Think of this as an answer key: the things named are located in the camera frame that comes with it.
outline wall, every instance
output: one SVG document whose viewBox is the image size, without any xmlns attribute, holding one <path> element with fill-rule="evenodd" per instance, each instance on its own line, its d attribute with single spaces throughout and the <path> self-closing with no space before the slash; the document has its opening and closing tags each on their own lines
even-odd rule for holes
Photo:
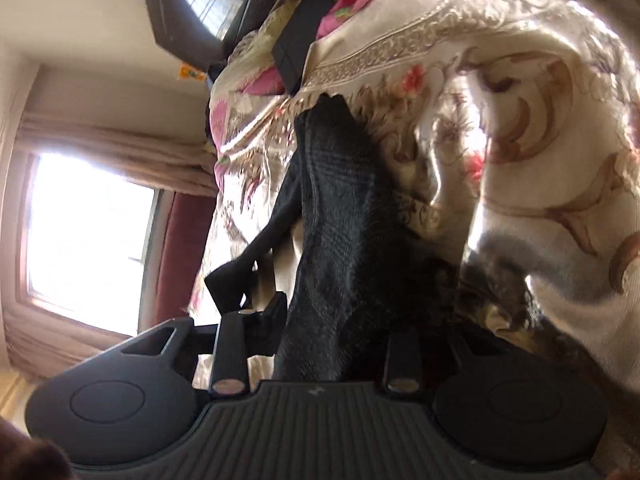
<svg viewBox="0 0 640 480">
<path fill-rule="evenodd" d="M 103 75 L 43 66 L 26 111 L 185 142 L 204 142 L 206 102 L 206 94 L 196 97 Z"/>
<path fill-rule="evenodd" d="M 37 63 L 0 43 L 0 213 L 15 134 L 37 72 Z M 8 365 L 0 311 L 0 370 Z"/>
<path fill-rule="evenodd" d="M 207 94 L 177 79 L 181 62 L 156 45 L 145 0 L 0 0 L 0 38 L 49 66 Z"/>
</svg>

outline curtain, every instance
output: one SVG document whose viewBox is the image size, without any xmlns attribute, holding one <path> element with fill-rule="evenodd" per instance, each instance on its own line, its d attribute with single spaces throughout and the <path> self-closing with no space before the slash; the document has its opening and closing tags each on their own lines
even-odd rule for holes
<svg viewBox="0 0 640 480">
<path fill-rule="evenodd" d="M 37 306 L 11 302 L 2 310 L 11 364 L 34 377 L 58 375 L 127 339 Z"/>
<path fill-rule="evenodd" d="M 217 193 L 215 156 L 204 143 L 188 144 L 25 113 L 15 149 L 76 156 L 143 186 L 198 196 Z"/>
<path fill-rule="evenodd" d="M 20 116 L 38 69 L 38 63 L 0 42 L 0 211 L 4 209 L 6 178 Z M 12 282 L 2 280 L 2 302 L 5 291 L 10 290 L 12 285 Z M 9 356 L 4 341 L 0 309 L 0 369 L 8 367 Z"/>
</svg>

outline sunlight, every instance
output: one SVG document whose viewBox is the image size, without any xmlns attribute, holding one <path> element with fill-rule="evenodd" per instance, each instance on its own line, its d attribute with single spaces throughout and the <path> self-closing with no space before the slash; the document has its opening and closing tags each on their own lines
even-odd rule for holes
<svg viewBox="0 0 640 480">
<path fill-rule="evenodd" d="M 135 335 L 154 193 L 82 160 L 41 156 L 27 241 L 31 292 L 59 314 Z"/>
</svg>

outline bed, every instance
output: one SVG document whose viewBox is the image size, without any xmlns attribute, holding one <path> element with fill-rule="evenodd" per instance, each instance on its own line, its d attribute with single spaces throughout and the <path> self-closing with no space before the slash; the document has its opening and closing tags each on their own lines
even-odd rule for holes
<svg viewBox="0 0 640 480">
<path fill-rule="evenodd" d="M 297 1 L 212 90 L 220 193 L 196 322 L 218 320 L 203 277 L 269 219 L 293 118 L 343 94 L 396 184 L 412 257 L 456 267 L 460 316 L 596 381 L 612 403 L 596 461 L 640 468 L 640 0 L 372 0 L 283 96 L 266 53 Z M 290 297 L 300 254 L 298 227 L 258 262 L 254 308 Z M 255 383 L 270 365 L 251 370 Z"/>
</svg>

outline black cloth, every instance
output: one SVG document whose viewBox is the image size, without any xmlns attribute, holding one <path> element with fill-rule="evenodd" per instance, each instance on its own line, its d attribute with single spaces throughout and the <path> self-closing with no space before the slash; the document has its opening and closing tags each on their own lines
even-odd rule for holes
<svg viewBox="0 0 640 480">
<path fill-rule="evenodd" d="M 300 1 L 273 45 L 271 54 L 276 69 L 282 78 L 284 88 L 291 95 L 300 90 L 306 54 L 316 40 L 320 21 L 334 5 L 335 0 Z"/>
<path fill-rule="evenodd" d="M 389 329 L 408 320 L 406 235 L 392 181 L 341 96 L 295 119 L 298 149 L 271 220 L 244 253 L 205 279 L 221 312 L 237 310 L 254 262 L 303 217 L 303 254 L 274 378 L 373 379 Z"/>
</svg>

